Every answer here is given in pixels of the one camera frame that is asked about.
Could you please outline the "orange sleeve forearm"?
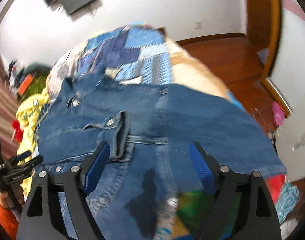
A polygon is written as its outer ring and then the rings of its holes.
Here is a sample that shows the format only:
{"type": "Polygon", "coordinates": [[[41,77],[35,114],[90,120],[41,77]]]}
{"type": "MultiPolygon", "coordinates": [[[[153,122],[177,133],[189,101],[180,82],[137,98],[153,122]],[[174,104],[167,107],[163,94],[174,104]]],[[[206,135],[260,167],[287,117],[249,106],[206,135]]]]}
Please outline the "orange sleeve forearm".
{"type": "Polygon", "coordinates": [[[0,223],[12,240],[16,239],[19,223],[9,208],[7,195],[0,193],[0,223]]]}

